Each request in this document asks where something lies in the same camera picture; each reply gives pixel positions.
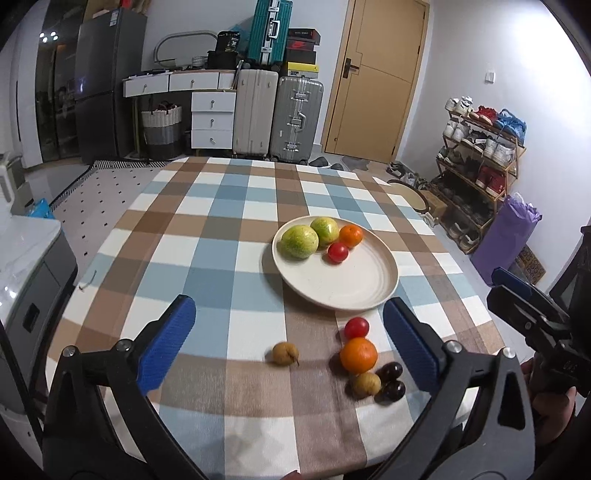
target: drawer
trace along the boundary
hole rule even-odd
[[[170,91],[215,90],[218,72],[173,73],[170,75]]]
[[[233,112],[236,105],[234,92],[193,92],[192,112]]]
[[[234,82],[233,73],[220,73],[220,80],[217,83],[217,88],[220,90],[228,90],[232,88]]]
[[[191,148],[232,148],[232,131],[191,130]]]
[[[233,130],[234,114],[231,112],[193,112],[192,130]]]
[[[123,96],[135,97],[149,93],[168,92],[170,75],[152,75],[134,78],[123,82]]]

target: desk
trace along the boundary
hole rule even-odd
[[[133,98],[134,141],[139,152],[138,97],[155,93],[192,91],[191,148],[232,148],[236,90],[234,70],[187,70],[130,77],[123,96]]]

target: suitcase handle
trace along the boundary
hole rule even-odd
[[[277,39],[279,37],[279,27],[281,26],[281,20],[269,20],[269,38]]]
[[[301,125],[297,131],[301,132],[304,130],[304,128],[306,128],[306,116],[302,112],[299,112],[298,115],[301,117]]]

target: white wall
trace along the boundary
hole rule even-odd
[[[153,68],[154,47],[166,35],[182,31],[228,30],[252,17],[256,0],[152,0],[144,40],[142,68]],[[324,84],[324,97],[315,143],[320,143],[329,101],[340,39],[345,22],[347,0],[294,0],[290,27],[315,28],[321,35],[316,47],[320,66],[318,79]],[[207,55],[197,51],[195,55]]]
[[[591,78],[539,0],[432,0],[433,40],[408,142],[398,159],[430,179],[449,97],[508,108],[527,122],[519,191],[543,220],[528,245],[551,285],[591,214]],[[460,23],[466,28],[459,28]],[[497,73],[484,83],[487,69]]]

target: hand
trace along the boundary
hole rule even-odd
[[[521,371],[525,377],[525,384],[528,386],[528,394],[532,408],[544,419],[535,430],[535,444],[537,446],[547,445],[556,440],[569,424],[574,410],[574,399],[577,390],[571,387],[565,394],[538,393],[534,395],[529,388],[531,371],[534,366],[534,359],[530,358],[521,364]]]

